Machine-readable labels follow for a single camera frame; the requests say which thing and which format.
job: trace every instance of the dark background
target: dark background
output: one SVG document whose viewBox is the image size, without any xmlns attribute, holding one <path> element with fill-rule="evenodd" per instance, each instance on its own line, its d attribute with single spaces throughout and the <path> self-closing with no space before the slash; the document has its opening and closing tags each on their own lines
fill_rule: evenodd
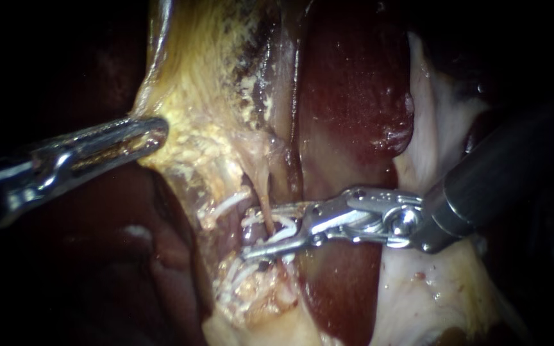
<svg viewBox="0 0 554 346">
<path fill-rule="evenodd" d="M 554 97 L 554 2 L 401 7 L 438 68 L 481 83 L 498 107 Z M 0 3 L 0 155 L 122 117 L 144 75 L 146 13 L 142 2 Z M 69 295 L 39 269 L 49 258 L 27 246 L 26 224 L 0 232 L 0 342 L 65 343 L 52 311 Z M 489 270 L 537 339 L 554 343 L 554 179 L 498 225 Z M 181 340 L 162 329 L 164 343 Z"/>
</svg>

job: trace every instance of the forceps jaw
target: forceps jaw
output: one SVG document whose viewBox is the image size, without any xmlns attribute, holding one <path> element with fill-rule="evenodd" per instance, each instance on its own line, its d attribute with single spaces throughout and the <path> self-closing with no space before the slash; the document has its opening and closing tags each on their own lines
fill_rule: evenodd
<svg viewBox="0 0 554 346">
<path fill-rule="evenodd" d="M 339 239 L 407 248 L 410 247 L 409 236 L 421 222 L 422 199 L 399 190 L 359 186 L 327 201 L 307 202 L 305 208 L 296 235 L 275 243 L 243 247 L 242 259 L 271 261 Z"/>
<path fill-rule="evenodd" d="M 104 172 L 159 149 L 161 118 L 119 119 L 29 145 L 0 168 L 0 229 Z"/>
</svg>

